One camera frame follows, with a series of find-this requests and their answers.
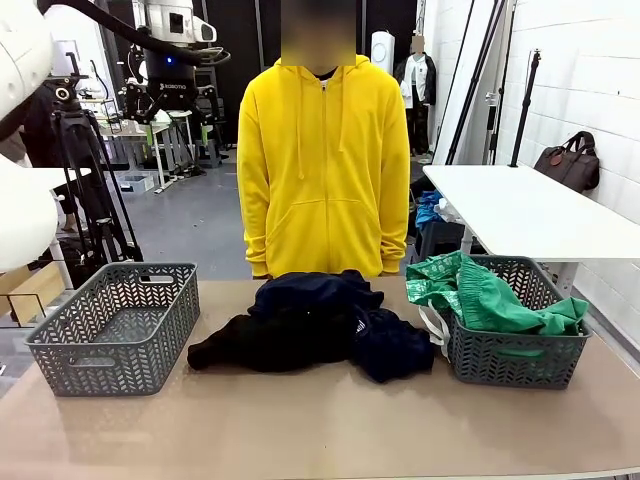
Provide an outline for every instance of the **basket handle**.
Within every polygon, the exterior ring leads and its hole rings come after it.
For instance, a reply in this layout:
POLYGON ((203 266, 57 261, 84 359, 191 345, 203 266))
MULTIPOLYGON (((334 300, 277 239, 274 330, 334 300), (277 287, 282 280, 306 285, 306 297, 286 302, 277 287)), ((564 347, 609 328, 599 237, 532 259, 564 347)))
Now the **basket handle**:
POLYGON ((493 353, 498 357, 522 358, 528 360, 542 360, 547 356, 547 351, 543 348, 522 348, 522 347, 494 347, 493 353))
POLYGON ((71 368, 86 370, 89 368, 100 368, 100 369, 114 368, 118 364, 118 361, 115 358, 109 357, 108 355, 104 355, 104 354, 91 355, 91 354, 81 353, 78 357, 67 358, 67 364, 71 368), (78 362, 82 360, 91 360, 94 362, 100 361, 101 364, 100 365, 78 365, 78 362))
POLYGON ((173 285, 178 280, 173 275, 153 275, 153 274, 141 274, 138 276, 138 283, 142 285, 152 287, 152 286, 163 286, 173 285))

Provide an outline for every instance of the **green clothing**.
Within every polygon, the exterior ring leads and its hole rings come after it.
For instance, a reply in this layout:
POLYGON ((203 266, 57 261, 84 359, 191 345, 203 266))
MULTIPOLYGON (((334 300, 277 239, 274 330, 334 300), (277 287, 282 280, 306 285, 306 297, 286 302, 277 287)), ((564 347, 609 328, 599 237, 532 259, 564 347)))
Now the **green clothing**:
POLYGON ((462 324, 484 332, 578 335, 589 304, 567 298, 542 310, 523 306, 507 282, 454 252, 407 267, 409 301, 437 310, 447 307, 462 324))

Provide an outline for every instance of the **brown leather bag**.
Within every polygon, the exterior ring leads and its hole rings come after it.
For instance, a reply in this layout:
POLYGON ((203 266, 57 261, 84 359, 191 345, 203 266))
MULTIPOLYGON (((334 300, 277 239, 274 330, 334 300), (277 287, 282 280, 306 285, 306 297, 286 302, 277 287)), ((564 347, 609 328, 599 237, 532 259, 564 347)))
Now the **brown leather bag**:
POLYGON ((595 148, 593 135, 578 132, 564 145, 545 149, 535 169, 576 192, 594 189, 600 183, 600 159, 595 148))

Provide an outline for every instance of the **hoodie pocket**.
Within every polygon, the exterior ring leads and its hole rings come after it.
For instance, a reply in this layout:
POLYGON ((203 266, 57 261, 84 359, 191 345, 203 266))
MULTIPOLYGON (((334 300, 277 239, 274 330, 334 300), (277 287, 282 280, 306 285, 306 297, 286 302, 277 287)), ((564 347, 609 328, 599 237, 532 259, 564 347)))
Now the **hoodie pocket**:
POLYGON ((359 200, 329 201, 331 271, 358 270, 365 277, 382 271, 380 220, 359 200))
POLYGON ((267 222, 267 266, 271 275, 328 269, 325 218, 324 202, 319 200, 293 204, 283 217, 267 222))

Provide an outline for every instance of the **beige table surface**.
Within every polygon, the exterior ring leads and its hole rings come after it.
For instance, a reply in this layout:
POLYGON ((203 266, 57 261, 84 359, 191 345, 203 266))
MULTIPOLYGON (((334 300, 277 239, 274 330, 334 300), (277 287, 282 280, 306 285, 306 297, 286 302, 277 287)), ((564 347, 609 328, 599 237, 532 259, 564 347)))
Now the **beige table surface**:
MULTIPOLYGON (((203 282, 189 343, 243 312, 257 282, 203 282)), ((387 307, 418 321, 403 279, 387 307)), ((569 389, 431 375, 386 386, 348 363, 295 375, 189 371, 143 398, 55 398, 32 367, 0 400, 0 479, 320 479, 640 471, 640 381, 597 337, 569 389)))

